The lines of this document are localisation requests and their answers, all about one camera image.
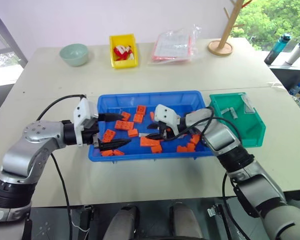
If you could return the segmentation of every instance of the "robotic arm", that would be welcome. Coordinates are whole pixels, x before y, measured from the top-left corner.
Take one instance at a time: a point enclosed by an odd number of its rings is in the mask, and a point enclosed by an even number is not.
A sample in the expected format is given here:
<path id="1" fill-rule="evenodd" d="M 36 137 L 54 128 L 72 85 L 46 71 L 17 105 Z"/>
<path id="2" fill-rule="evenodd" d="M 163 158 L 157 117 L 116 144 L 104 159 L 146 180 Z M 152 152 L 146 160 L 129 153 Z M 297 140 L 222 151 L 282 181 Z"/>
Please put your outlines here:
<path id="1" fill-rule="evenodd" d="M 54 150 L 67 145 L 93 144 L 100 151 L 105 151 L 129 143 L 129 139 L 115 139 L 107 143 L 98 139 L 98 121 L 110 122 L 121 120 L 122 117 L 114 113 L 98 114 L 95 105 L 82 98 L 73 112 L 74 123 L 69 120 L 39 120 L 26 126 L 22 137 L 3 157 L 0 170 L 0 222 L 29 218 L 36 184 Z"/>
<path id="2" fill-rule="evenodd" d="M 159 104 L 154 113 L 158 124 L 150 127 L 158 127 L 159 136 L 169 140 L 168 135 L 175 138 L 200 120 L 209 119 L 211 114 L 210 109 L 203 108 L 180 117 L 173 109 Z M 287 204 L 280 187 L 226 125 L 212 119 L 207 127 L 208 122 L 198 123 L 191 131 L 205 130 L 203 139 L 236 184 L 233 190 L 244 210 L 262 219 L 271 240 L 300 240 L 300 209 Z M 149 138 L 158 136 L 150 134 Z"/>
<path id="3" fill-rule="evenodd" d="M 129 142 L 126 139 L 101 142 L 97 135 L 98 121 L 120 120 L 122 116 L 98 114 L 94 108 L 93 104 L 83 98 L 73 113 L 74 123 L 69 120 L 36 121 L 23 130 L 21 139 L 5 154 L 0 170 L 0 223 L 12 223 L 9 229 L 13 229 L 17 222 L 22 229 L 27 226 L 31 197 L 47 159 L 54 150 L 66 145 L 93 144 L 95 148 L 104 151 Z M 204 131 L 203 139 L 207 146 L 236 183 L 234 192 L 245 211 L 252 217 L 262 218 L 271 240 L 300 240 L 300 209 L 287 205 L 279 186 L 226 125 L 216 119 L 208 120 L 211 113 L 210 109 L 204 108 L 180 117 L 173 109 L 159 104 L 154 114 L 157 122 L 155 127 L 160 131 L 157 135 L 169 140 L 201 121 L 190 131 Z M 1 239 L 3 231 L 7 231 L 4 224 L 0 225 Z M 13 234 L 12 231 L 11 239 L 16 239 Z"/>

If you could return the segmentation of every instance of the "black rubber grip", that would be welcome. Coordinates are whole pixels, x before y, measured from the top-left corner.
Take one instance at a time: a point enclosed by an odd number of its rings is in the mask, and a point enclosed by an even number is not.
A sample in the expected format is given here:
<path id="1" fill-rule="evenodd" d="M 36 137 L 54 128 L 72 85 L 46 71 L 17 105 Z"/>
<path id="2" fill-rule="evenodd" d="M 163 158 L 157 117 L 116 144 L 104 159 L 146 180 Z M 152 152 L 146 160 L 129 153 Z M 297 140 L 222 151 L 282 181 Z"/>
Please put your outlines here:
<path id="1" fill-rule="evenodd" d="M 255 156 L 239 145 L 217 157 L 228 173 L 242 169 L 254 161 Z"/>
<path id="2" fill-rule="evenodd" d="M 274 197 L 256 206 L 256 210 L 260 213 L 262 218 L 265 218 L 271 210 L 287 205 L 285 202 L 282 202 L 280 197 Z"/>
<path id="3" fill-rule="evenodd" d="M 63 123 L 63 141 L 67 145 L 76 145 L 77 139 L 75 134 L 75 127 L 74 124 L 71 123 L 69 120 L 62 121 Z M 93 144 L 93 135 L 99 132 L 98 123 L 95 123 L 90 128 L 85 128 L 82 132 L 82 142 L 84 144 Z"/>
<path id="4" fill-rule="evenodd" d="M 178 127 L 179 133 L 187 128 L 186 117 L 181 117 L 180 118 L 180 124 L 177 127 Z"/>
<path id="5" fill-rule="evenodd" d="M 16 209 L 27 206 L 34 194 L 34 184 L 13 184 L 0 180 L 0 208 Z"/>

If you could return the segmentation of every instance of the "cable wire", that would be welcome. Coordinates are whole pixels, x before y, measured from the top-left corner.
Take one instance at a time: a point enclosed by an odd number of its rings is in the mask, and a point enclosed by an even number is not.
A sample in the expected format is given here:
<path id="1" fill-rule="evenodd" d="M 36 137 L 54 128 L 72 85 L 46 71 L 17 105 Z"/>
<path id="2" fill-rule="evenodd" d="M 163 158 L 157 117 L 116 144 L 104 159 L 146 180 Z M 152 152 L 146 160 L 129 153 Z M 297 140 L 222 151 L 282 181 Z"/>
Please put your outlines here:
<path id="1" fill-rule="evenodd" d="M 87 96 L 86 95 L 83 95 L 83 94 L 74 94 L 74 95 L 67 95 L 67 96 L 63 96 L 63 97 L 60 97 L 59 99 L 55 100 L 54 102 L 52 102 L 49 106 L 47 106 L 43 112 L 38 116 L 38 118 L 36 119 L 37 121 L 41 120 L 42 117 L 46 114 L 46 112 L 48 112 L 48 110 L 55 104 L 57 104 L 58 102 L 64 100 L 64 99 L 69 99 L 69 98 L 86 98 Z"/>
<path id="2" fill-rule="evenodd" d="M 69 239 L 72 240 L 72 235 L 73 235 L 73 229 L 72 229 L 72 220 L 71 220 L 71 212 L 70 212 L 70 204 L 69 204 L 69 198 L 68 198 L 68 193 L 67 193 L 67 189 L 66 189 L 66 184 L 64 181 L 64 178 L 62 177 L 60 168 L 58 166 L 57 160 L 54 156 L 53 153 L 51 153 L 51 157 L 53 159 L 55 168 L 59 174 L 61 183 L 62 183 L 62 188 L 63 188 L 63 192 L 64 192 L 64 197 L 65 197 L 65 202 L 66 202 L 66 210 L 67 210 L 67 215 L 68 215 L 68 221 L 69 221 Z"/>
<path id="3" fill-rule="evenodd" d="M 75 225 L 74 224 L 74 221 L 71 221 L 72 222 L 72 225 L 75 227 L 75 228 L 78 228 L 79 230 L 81 230 L 82 232 L 88 232 L 89 231 L 89 229 L 90 229 L 90 227 L 87 229 L 87 230 L 84 230 L 84 229 L 82 229 L 81 227 L 79 227 L 78 225 Z"/>
<path id="4" fill-rule="evenodd" d="M 64 100 L 64 99 L 69 99 L 69 98 L 86 98 L 86 95 L 83 95 L 83 94 L 74 94 L 74 95 L 67 95 L 67 96 L 63 96 L 63 97 L 60 97 L 58 98 L 57 100 L 55 100 L 54 102 L 52 102 L 49 106 L 47 106 L 43 112 L 38 116 L 38 118 L 36 119 L 37 121 L 41 120 L 42 117 L 46 114 L 46 112 L 52 107 L 54 106 L 55 104 L 57 104 L 58 102 Z M 69 239 L 72 240 L 73 238 L 73 228 L 72 228 L 72 220 L 71 220 L 71 211 L 70 211 L 70 204 L 69 204 L 69 198 L 68 198 L 68 193 L 67 193 L 67 189 L 66 189 L 66 184 L 65 184 L 65 181 L 64 181 L 64 178 L 61 174 L 61 171 L 60 171 L 60 168 L 58 166 L 58 163 L 57 163 L 57 160 L 55 158 L 55 156 L 53 155 L 53 153 L 51 153 L 51 157 L 53 159 L 53 162 L 54 162 L 54 165 L 55 165 L 55 168 L 59 174 L 59 177 L 60 177 L 60 180 L 61 180 L 61 183 L 62 183 L 62 188 L 63 188 L 63 192 L 64 192 L 64 197 L 65 197 L 65 202 L 66 202 L 66 210 L 67 210 L 67 215 L 68 215 L 68 222 L 69 222 Z"/>
<path id="5" fill-rule="evenodd" d="M 226 185 L 226 179 L 227 179 L 227 172 L 224 174 L 223 177 L 223 181 L 222 181 L 222 200 L 223 200 L 223 204 L 224 204 L 224 208 L 226 213 L 228 214 L 230 220 L 233 222 L 233 224 L 235 225 L 235 227 L 240 231 L 240 233 L 245 237 L 246 240 L 251 240 L 248 235 L 241 229 L 241 227 L 239 226 L 239 224 L 236 222 L 236 220 L 234 219 L 234 217 L 232 216 L 230 209 L 228 207 L 227 204 L 227 200 L 226 200 L 226 194 L 225 194 L 225 185 Z"/>
<path id="6" fill-rule="evenodd" d="M 225 121 L 227 122 L 228 124 L 230 124 L 233 129 L 236 131 L 236 134 L 238 136 L 238 139 L 239 141 L 242 143 L 242 137 L 240 135 L 240 132 L 238 130 L 238 128 L 229 120 L 223 118 L 223 117 L 218 117 L 218 116 L 214 116 L 215 114 L 215 110 L 213 107 L 211 106 L 208 106 L 207 109 L 210 109 L 211 110 L 211 115 L 210 117 L 206 117 L 204 119 L 201 119 L 197 122 L 195 122 L 194 124 L 192 124 L 191 126 L 187 127 L 186 129 L 184 129 L 183 131 L 181 131 L 179 134 L 177 134 L 176 136 L 174 137 L 171 137 L 171 138 L 165 138 L 163 136 L 163 134 L 161 134 L 161 137 L 165 140 L 165 141 L 172 141 L 174 139 L 177 139 L 178 137 L 180 137 L 181 135 L 185 134 L 186 132 L 188 132 L 190 129 L 192 129 L 193 127 L 195 127 L 196 125 L 202 123 L 202 122 L 205 122 L 205 121 L 208 121 L 204 127 L 204 129 L 202 130 L 201 134 L 200 134 L 200 142 L 205 146 L 205 143 L 203 141 L 203 137 L 204 137 L 204 134 L 205 134 L 205 131 L 208 129 L 209 125 L 211 124 L 212 120 L 213 119 L 216 119 L 216 120 L 221 120 L 221 121 Z M 233 224 L 236 226 L 236 228 L 241 232 L 241 234 L 245 237 L 246 240 L 250 240 L 250 238 L 247 236 L 247 234 L 241 229 L 241 227 L 238 225 L 238 223 L 236 222 L 236 220 L 234 219 L 234 217 L 232 216 L 231 212 L 230 212 L 230 209 L 227 205 L 227 200 L 226 200 L 226 196 L 225 196 L 225 184 L 226 184 L 226 179 L 227 179 L 227 172 L 225 173 L 224 177 L 223 177 L 223 181 L 222 181 L 222 199 L 223 199 L 223 203 L 224 203 L 224 207 L 225 207 L 225 210 L 226 210 L 226 213 L 228 214 L 230 220 L 233 222 Z M 233 183 L 233 181 L 231 181 L 231 185 L 233 187 L 235 187 L 235 184 Z"/>
<path id="7" fill-rule="evenodd" d="M 209 119 L 222 120 L 222 121 L 225 121 L 225 122 L 227 122 L 228 124 L 230 124 L 231 127 L 233 127 L 233 129 L 235 130 L 236 134 L 238 135 L 239 141 L 242 142 L 241 134 L 239 133 L 238 128 L 237 128 L 231 121 L 229 121 L 228 119 L 225 119 L 225 118 L 219 117 L 219 116 L 213 116 L 213 117 L 210 116 L 210 117 L 203 118 L 203 119 L 201 119 L 201 120 L 199 120 L 199 121 L 196 121 L 194 124 L 192 124 L 191 126 L 185 128 L 183 131 L 181 131 L 179 134 L 177 134 L 177 135 L 175 135 L 175 136 L 173 136 L 173 137 L 166 138 L 166 137 L 163 136 L 163 134 L 161 134 L 161 137 L 162 137 L 162 139 L 163 139 L 164 141 L 173 141 L 173 140 L 179 138 L 180 136 L 182 136 L 183 134 L 187 133 L 190 129 L 192 129 L 192 128 L 195 127 L 196 125 L 198 125 L 198 124 L 200 124 L 200 123 L 202 123 L 202 122 L 205 122 L 205 121 L 207 121 L 207 120 L 209 120 Z"/>
<path id="8" fill-rule="evenodd" d="M 87 239 L 87 236 L 88 236 L 89 232 L 90 232 L 90 228 L 88 229 L 88 231 L 86 231 L 86 234 L 85 234 L 84 240 L 86 240 L 86 239 Z"/>

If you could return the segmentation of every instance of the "light green bowl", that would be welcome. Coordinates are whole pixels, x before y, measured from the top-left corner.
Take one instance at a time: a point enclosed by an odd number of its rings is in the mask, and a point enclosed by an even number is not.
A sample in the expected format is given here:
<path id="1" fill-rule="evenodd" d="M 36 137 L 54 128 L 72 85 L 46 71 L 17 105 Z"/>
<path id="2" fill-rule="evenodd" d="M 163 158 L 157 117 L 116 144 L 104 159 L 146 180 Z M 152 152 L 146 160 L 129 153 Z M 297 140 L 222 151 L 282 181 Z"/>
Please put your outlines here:
<path id="1" fill-rule="evenodd" d="M 86 45 L 75 43 L 62 48 L 59 55 L 67 64 L 77 67 L 88 61 L 88 48 Z"/>

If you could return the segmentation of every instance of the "black cable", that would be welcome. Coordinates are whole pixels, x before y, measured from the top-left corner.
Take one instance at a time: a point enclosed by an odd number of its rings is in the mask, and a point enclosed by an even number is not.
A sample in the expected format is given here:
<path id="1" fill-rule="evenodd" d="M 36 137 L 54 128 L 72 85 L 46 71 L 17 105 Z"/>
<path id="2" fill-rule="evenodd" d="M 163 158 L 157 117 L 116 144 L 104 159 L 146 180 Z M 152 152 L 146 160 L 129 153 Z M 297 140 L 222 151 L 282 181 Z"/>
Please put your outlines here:
<path id="1" fill-rule="evenodd" d="M 202 130 L 201 134 L 200 134 L 200 143 L 204 146 L 206 146 L 205 142 L 204 142 L 204 134 L 206 132 L 206 130 L 208 129 L 209 125 L 211 124 L 212 120 L 213 120 L 213 117 L 215 115 L 215 109 L 211 106 L 207 106 L 206 107 L 207 109 L 210 109 L 211 110 L 211 115 L 209 117 L 209 120 L 208 122 L 206 123 L 204 129 Z"/>
<path id="2" fill-rule="evenodd" d="M 216 120 L 222 120 L 222 121 L 225 121 L 227 122 L 228 124 L 230 124 L 233 129 L 236 131 L 236 134 L 238 135 L 238 139 L 239 141 L 242 143 L 242 138 L 241 138 L 241 135 L 240 135 L 240 132 L 238 130 L 238 128 L 229 120 L 223 118 L 223 117 L 218 117 L 218 116 L 214 116 L 215 114 L 215 110 L 213 107 L 210 107 L 208 106 L 207 109 L 210 109 L 211 110 L 211 115 L 210 117 L 206 117 L 204 119 L 201 119 L 197 122 L 195 122 L 194 124 L 192 124 L 191 126 L 187 127 L 185 130 L 181 131 L 179 134 L 177 134 L 176 136 L 174 137 L 171 137 L 171 138 L 165 138 L 163 135 L 161 135 L 161 137 L 165 140 L 165 141 L 172 141 L 174 139 L 177 139 L 178 137 L 180 137 L 181 135 L 185 134 L 186 132 L 188 132 L 190 129 L 192 129 L 193 127 L 195 127 L 196 125 L 204 122 L 204 121 L 207 121 L 208 122 L 206 123 L 204 129 L 202 130 L 201 134 L 200 134 L 200 142 L 205 145 L 204 141 L 203 141 L 203 137 L 204 137 L 204 134 L 205 134 L 205 131 L 208 129 L 209 125 L 211 124 L 212 120 L 213 119 L 216 119 Z M 224 207 L 225 207 L 225 210 L 230 218 L 230 220 L 233 222 L 233 224 L 236 226 L 236 228 L 241 232 L 241 234 L 245 237 L 246 240 L 250 240 L 250 238 L 246 235 L 246 233 L 241 229 L 241 227 L 238 225 L 238 223 L 236 222 L 236 220 L 234 219 L 234 217 L 232 216 L 231 212 L 230 212 L 230 209 L 227 205 L 227 201 L 226 201 L 226 196 L 225 196 L 225 184 L 226 184 L 226 179 L 227 179 L 227 172 L 225 173 L 224 177 L 223 177 L 223 181 L 222 181 L 222 199 L 223 199 L 223 203 L 224 203 Z M 233 183 L 233 181 L 231 181 L 231 185 L 233 187 L 235 187 L 235 184 Z"/>
<path id="3" fill-rule="evenodd" d="M 222 121 L 225 121 L 227 122 L 228 124 L 231 125 L 231 127 L 233 127 L 233 129 L 235 130 L 236 134 L 238 135 L 238 139 L 240 142 L 242 142 L 242 138 L 241 138 L 241 135 L 239 133 L 239 130 L 238 128 L 229 120 L 223 118 L 223 117 L 219 117 L 219 116 L 213 116 L 213 117 L 206 117 L 204 119 L 201 119 L 199 121 L 196 121 L 194 124 L 192 124 L 191 126 L 187 127 L 186 129 L 184 129 L 183 131 L 181 131 L 179 134 L 173 136 L 173 137 L 170 137 L 170 138 L 165 138 L 162 134 L 161 134 L 161 137 L 164 141 L 172 141 L 172 140 L 175 140 L 177 138 L 179 138 L 180 136 L 182 136 L 183 134 L 187 133 L 190 129 L 192 129 L 193 127 L 195 127 L 196 125 L 204 122 L 204 121 L 207 121 L 209 119 L 217 119 L 217 120 L 222 120 Z"/>
<path id="4" fill-rule="evenodd" d="M 67 96 L 60 97 L 57 100 L 55 100 L 54 102 L 52 102 L 49 106 L 47 106 L 36 120 L 37 121 L 41 120 L 41 118 L 46 114 L 46 112 L 53 105 L 57 104 L 58 102 L 60 102 L 64 99 L 69 99 L 69 98 L 80 98 L 80 99 L 82 99 L 82 98 L 86 98 L 86 96 L 83 95 L 83 94 L 74 94 L 74 95 L 67 95 Z M 73 238 L 73 227 L 72 227 L 71 211 L 70 211 L 70 204 L 69 204 L 69 198 L 68 198 L 68 193 L 67 193 L 67 189 L 66 189 L 66 184 L 65 184 L 64 178 L 62 177 L 60 168 L 58 166 L 57 160 L 56 160 L 55 156 L 53 155 L 53 153 L 51 153 L 51 157 L 53 159 L 55 168 L 56 168 L 56 170 L 59 174 L 59 177 L 60 177 L 60 180 L 61 180 L 61 183 L 62 183 L 62 188 L 63 188 L 65 202 L 66 202 L 66 210 L 67 210 L 67 215 L 68 215 L 68 221 L 69 221 L 69 239 L 72 240 L 72 238 Z"/>
<path id="5" fill-rule="evenodd" d="M 228 207 L 227 204 L 227 200 L 226 200 L 226 194 L 225 194 L 225 185 L 226 185 L 226 179 L 227 179 L 227 172 L 224 174 L 223 177 L 223 181 L 222 181 L 222 200 L 223 200 L 223 204 L 224 204 L 224 208 L 226 210 L 226 213 L 228 214 L 230 220 L 233 222 L 233 224 L 235 225 L 235 227 L 240 231 L 240 233 L 245 237 L 246 240 L 251 240 L 248 235 L 241 229 L 241 227 L 239 226 L 239 224 L 236 222 L 236 220 L 234 219 L 234 217 L 232 216 L 230 209 Z"/>
<path id="6" fill-rule="evenodd" d="M 41 120 L 41 118 L 46 114 L 46 112 L 55 104 L 57 104 L 58 102 L 64 100 L 64 99 L 69 99 L 69 98 L 86 98 L 86 95 L 83 94 L 74 94 L 74 95 L 67 95 L 67 96 L 63 96 L 60 97 L 59 99 L 55 100 L 54 102 L 52 102 L 49 106 L 47 106 L 45 108 L 45 110 L 43 110 L 43 112 L 38 116 L 38 118 L 36 119 L 37 121 Z"/>
<path id="7" fill-rule="evenodd" d="M 235 185 L 235 183 L 234 183 L 234 180 L 233 180 L 232 178 L 230 178 L 230 183 L 231 183 L 231 185 L 232 185 L 233 188 L 236 187 L 236 185 Z"/>
<path id="8" fill-rule="evenodd" d="M 66 189 L 66 184 L 65 184 L 64 178 L 62 177 L 60 168 L 58 166 L 57 160 L 56 160 L 53 153 L 51 153 L 51 157 L 53 159 L 55 168 L 56 168 L 56 170 L 59 174 L 59 177 L 60 177 L 60 180 L 61 180 L 61 183 L 62 183 L 62 188 L 63 188 L 65 202 L 66 202 L 66 211 L 67 211 L 67 214 L 68 214 L 68 221 L 69 221 L 69 239 L 72 240 L 73 228 L 72 228 L 71 211 L 70 211 L 70 204 L 69 204 L 69 198 L 68 198 L 68 193 L 67 193 L 67 189 Z"/>

